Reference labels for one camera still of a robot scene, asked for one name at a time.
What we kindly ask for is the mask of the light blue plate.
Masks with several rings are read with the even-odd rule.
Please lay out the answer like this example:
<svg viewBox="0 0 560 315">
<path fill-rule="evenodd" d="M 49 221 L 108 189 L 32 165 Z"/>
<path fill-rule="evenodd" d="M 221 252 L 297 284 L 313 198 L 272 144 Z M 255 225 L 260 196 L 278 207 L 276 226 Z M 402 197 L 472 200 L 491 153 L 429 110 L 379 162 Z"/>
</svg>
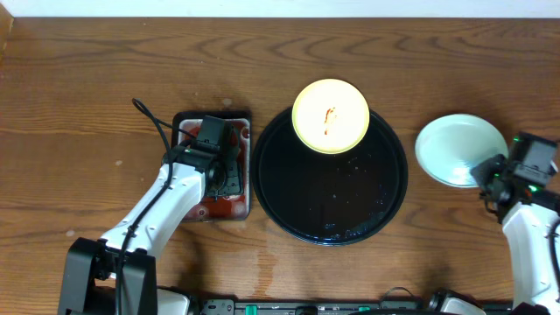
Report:
<svg viewBox="0 0 560 315">
<path fill-rule="evenodd" d="M 498 154 L 508 155 L 503 135 L 488 121 L 468 114 L 442 116 L 428 123 L 415 143 L 416 160 L 436 181 L 475 188 L 471 170 Z"/>
</svg>

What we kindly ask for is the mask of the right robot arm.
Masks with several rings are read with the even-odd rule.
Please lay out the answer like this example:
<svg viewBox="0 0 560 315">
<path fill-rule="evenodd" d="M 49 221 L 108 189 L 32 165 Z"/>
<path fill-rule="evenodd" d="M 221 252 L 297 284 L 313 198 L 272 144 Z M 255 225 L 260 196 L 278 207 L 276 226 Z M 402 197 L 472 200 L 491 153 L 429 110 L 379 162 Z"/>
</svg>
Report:
<svg viewBox="0 0 560 315">
<path fill-rule="evenodd" d="M 559 313 L 559 195 L 531 179 L 553 177 L 498 154 L 471 170 L 485 209 L 497 217 L 511 255 L 515 314 Z"/>
</svg>

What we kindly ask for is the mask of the yellow plate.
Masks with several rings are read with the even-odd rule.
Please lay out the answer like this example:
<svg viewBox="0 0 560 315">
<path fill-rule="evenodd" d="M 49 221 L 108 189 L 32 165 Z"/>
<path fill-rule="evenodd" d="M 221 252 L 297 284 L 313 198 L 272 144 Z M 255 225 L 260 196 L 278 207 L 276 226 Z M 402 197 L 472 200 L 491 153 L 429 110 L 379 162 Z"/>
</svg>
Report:
<svg viewBox="0 0 560 315">
<path fill-rule="evenodd" d="M 366 135 L 370 112 L 361 91 L 338 79 L 317 80 L 297 96 L 291 111 L 299 140 L 322 154 L 351 150 Z"/>
</svg>

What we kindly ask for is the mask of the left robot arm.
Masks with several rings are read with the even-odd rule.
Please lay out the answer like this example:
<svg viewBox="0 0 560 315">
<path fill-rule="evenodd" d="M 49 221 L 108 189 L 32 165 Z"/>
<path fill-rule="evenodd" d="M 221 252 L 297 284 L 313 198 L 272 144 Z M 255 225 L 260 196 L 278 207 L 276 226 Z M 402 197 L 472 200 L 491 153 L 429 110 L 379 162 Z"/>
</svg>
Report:
<svg viewBox="0 0 560 315">
<path fill-rule="evenodd" d="M 204 198 L 248 190 L 250 148 L 227 154 L 178 145 L 135 207 L 97 241 L 66 254 L 60 314 L 187 314 L 192 300 L 157 284 L 156 264 L 181 221 Z"/>
</svg>

